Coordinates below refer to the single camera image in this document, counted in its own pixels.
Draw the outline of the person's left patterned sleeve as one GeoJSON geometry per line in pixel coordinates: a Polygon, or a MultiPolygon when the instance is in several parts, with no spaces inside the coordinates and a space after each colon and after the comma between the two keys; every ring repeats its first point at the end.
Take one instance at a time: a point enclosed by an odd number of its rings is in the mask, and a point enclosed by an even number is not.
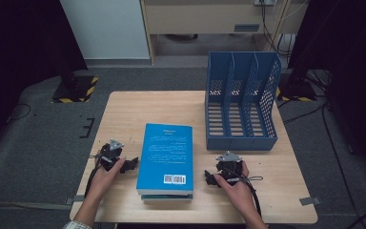
{"type": "Polygon", "coordinates": [[[72,220],[66,223],[62,229],[92,229],[92,228],[85,223],[72,220]]]}

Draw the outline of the blue file rack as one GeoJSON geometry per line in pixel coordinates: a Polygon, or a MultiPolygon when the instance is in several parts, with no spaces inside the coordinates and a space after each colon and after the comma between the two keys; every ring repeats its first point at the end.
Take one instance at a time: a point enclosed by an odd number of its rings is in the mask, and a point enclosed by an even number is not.
{"type": "Polygon", "coordinates": [[[205,92],[209,150],[269,151],[277,141],[273,105],[281,76],[274,52],[210,52],[205,92]]]}

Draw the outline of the beige wooden desk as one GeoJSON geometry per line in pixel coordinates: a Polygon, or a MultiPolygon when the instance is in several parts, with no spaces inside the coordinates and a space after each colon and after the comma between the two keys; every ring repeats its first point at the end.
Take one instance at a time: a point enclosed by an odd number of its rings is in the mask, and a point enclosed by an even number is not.
{"type": "Polygon", "coordinates": [[[296,34],[311,0],[140,0],[150,60],[161,35],[250,34],[260,51],[278,47],[282,34],[296,34]],[[235,32],[235,24],[259,24],[257,32],[235,32]]]}

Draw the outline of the illustrated teal book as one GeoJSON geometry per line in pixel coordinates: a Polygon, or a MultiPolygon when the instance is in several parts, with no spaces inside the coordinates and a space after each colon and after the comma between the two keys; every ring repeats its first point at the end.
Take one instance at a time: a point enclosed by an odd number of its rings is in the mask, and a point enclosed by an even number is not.
{"type": "Polygon", "coordinates": [[[141,195],[141,199],[144,201],[172,201],[172,200],[188,200],[193,199],[193,195],[141,195]]]}

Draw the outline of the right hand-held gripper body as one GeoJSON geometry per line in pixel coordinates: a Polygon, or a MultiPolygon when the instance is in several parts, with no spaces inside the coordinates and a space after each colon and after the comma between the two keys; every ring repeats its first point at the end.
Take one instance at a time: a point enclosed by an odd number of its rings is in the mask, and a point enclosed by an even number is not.
{"type": "Polygon", "coordinates": [[[217,172],[224,179],[240,178],[242,176],[242,157],[228,151],[216,158],[217,172]]]}

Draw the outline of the plain blue book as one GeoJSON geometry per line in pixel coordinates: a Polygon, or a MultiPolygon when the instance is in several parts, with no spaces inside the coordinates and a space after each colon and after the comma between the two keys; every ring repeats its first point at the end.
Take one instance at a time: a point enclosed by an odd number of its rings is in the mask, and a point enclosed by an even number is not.
{"type": "Polygon", "coordinates": [[[193,193],[193,128],[147,123],[136,190],[139,195],[193,193]]]}

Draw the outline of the black curtain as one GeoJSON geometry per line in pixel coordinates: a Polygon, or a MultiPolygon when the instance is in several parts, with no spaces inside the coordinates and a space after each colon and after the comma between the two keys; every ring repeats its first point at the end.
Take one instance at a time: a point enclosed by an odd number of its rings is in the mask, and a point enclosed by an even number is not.
{"type": "Polygon", "coordinates": [[[28,86],[86,68],[60,0],[0,0],[0,131],[28,86]]]}
{"type": "Polygon", "coordinates": [[[330,103],[352,149],[366,156],[366,0],[310,0],[289,68],[291,88],[309,70],[332,74],[330,103]]]}

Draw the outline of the person's left hand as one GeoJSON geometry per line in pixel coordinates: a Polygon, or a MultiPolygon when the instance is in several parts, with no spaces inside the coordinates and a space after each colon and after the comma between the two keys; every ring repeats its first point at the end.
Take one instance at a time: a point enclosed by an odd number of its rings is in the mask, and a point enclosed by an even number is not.
{"type": "Polygon", "coordinates": [[[105,195],[107,190],[114,182],[116,176],[119,174],[119,171],[124,163],[124,158],[119,159],[108,172],[103,167],[98,168],[91,180],[91,187],[89,191],[100,190],[105,195]]]}

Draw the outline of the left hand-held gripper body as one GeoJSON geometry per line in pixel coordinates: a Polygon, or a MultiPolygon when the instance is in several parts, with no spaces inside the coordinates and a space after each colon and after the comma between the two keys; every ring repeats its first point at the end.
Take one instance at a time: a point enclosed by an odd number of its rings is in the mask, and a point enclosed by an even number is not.
{"type": "Polygon", "coordinates": [[[102,146],[99,154],[99,163],[108,172],[113,165],[119,160],[124,144],[115,139],[111,139],[109,143],[102,146]]]}

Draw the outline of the person's right hand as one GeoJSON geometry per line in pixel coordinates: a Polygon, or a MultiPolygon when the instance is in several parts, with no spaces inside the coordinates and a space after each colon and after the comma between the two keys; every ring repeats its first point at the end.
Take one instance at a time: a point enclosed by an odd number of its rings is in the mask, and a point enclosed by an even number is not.
{"type": "Polygon", "coordinates": [[[214,178],[218,185],[225,191],[233,207],[241,215],[257,213],[251,189],[246,183],[238,181],[232,186],[220,175],[214,175],[214,178]]]}

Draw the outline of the grey vent panel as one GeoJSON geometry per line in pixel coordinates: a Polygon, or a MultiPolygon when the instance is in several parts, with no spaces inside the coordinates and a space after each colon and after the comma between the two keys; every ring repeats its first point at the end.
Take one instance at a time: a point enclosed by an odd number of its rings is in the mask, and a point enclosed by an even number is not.
{"type": "Polygon", "coordinates": [[[235,32],[257,32],[259,30],[259,24],[235,24],[235,32]]]}

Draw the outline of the grey tape piece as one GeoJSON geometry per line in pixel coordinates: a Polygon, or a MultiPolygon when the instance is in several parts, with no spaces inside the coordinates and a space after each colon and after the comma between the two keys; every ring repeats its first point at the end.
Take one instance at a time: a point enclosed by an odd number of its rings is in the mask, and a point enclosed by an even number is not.
{"type": "Polygon", "coordinates": [[[302,206],[305,205],[318,205],[321,203],[321,200],[319,198],[312,198],[312,197],[308,197],[308,198],[301,198],[300,203],[302,206]]]}
{"type": "Polygon", "coordinates": [[[75,202],[83,201],[85,197],[83,195],[76,195],[72,198],[66,198],[65,204],[66,205],[73,205],[75,202]]]}

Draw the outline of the black yellow striped stand base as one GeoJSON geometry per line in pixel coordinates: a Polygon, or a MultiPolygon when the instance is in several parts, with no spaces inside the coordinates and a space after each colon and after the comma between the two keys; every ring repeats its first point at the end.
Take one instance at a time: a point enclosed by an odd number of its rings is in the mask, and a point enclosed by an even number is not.
{"type": "Polygon", "coordinates": [[[315,101],[316,93],[309,82],[300,81],[292,83],[291,75],[283,73],[280,76],[276,90],[276,97],[280,101],[315,101]]]}
{"type": "Polygon", "coordinates": [[[94,75],[61,76],[60,84],[52,96],[54,103],[87,102],[96,86],[98,77],[94,75]]]}

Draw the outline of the white cabinet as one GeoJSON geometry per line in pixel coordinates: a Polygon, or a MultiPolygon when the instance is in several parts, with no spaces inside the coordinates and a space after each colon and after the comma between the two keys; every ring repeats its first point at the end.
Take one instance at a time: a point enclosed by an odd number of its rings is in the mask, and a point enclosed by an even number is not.
{"type": "Polygon", "coordinates": [[[149,59],[140,0],[60,0],[85,59],[149,59]]]}

